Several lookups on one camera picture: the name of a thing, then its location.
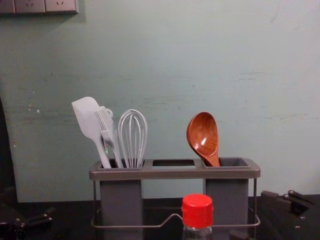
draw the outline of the spoon handle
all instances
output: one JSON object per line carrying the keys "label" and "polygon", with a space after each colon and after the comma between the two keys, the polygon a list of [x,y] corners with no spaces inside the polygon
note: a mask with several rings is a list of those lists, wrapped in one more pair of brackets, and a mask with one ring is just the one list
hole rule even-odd
{"label": "spoon handle", "polygon": [[218,150],[215,151],[215,153],[210,156],[205,156],[205,158],[206,158],[205,160],[209,162],[209,164],[212,165],[212,167],[220,167]]}

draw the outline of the red bottle cap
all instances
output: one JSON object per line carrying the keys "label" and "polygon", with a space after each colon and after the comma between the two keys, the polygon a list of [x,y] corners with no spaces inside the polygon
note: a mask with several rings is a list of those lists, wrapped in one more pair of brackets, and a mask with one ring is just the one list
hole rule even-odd
{"label": "red bottle cap", "polygon": [[183,224],[197,229],[212,226],[214,223],[214,207],[212,199],[204,194],[190,194],[182,200]]}

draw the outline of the utensil caddy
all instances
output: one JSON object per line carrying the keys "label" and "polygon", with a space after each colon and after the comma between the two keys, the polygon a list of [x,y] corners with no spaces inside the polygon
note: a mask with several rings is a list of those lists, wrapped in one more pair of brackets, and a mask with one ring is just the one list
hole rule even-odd
{"label": "utensil caddy", "polygon": [[[94,195],[92,226],[103,231],[103,240],[143,240],[143,229],[161,228],[171,218],[181,217],[172,214],[158,225],[144,225],[142,180],[203,179],[203,193],[213,199],[215,239],[229,240],[231,229],[250,228],[255,237],[260,224],[256,214],[260,168],[248,158],[221,157],[219,161],[221,167],[206,166],[201,159],[144,160],[141,168],[103,168],[101,162],[96,162],[89,171]],[[252,223],[248,223],[249,179],[253,179]],[[99,210],[96,181],[100,183]]]}

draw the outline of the metal handle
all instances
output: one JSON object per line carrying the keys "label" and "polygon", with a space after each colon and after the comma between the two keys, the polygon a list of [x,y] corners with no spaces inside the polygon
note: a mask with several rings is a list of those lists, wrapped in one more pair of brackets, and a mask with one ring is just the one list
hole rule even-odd
{"label": "metal handle", "polygon": [[[182,221],[182,217],[179,214],[173,213],[159,225],[103,226],[103,225],[95,224],[96,217],[94,216],[93,219],[91,220],[91,226],[94,227],[95,229],[158,229],[158,228],[162,228],[167,222],[169,222],[174,217],[177,217]],[[258,215],[255,214],[254,217],[255,217],[255,223],[253,223],[253,224],[213,225],[212,228],[255,228],[260,225],[261,221],[260,221],[260,218],[258,217]]]}

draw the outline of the whisk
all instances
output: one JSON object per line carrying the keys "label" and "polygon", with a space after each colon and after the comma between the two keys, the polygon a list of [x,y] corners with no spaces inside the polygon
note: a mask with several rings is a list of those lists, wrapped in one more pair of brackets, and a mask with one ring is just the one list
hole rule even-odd
{"label": "whisk", "polygon": [[125,111],[118,124],[118,135],[127,168],[140,168],[145,154],[148,125],[135,109]]}

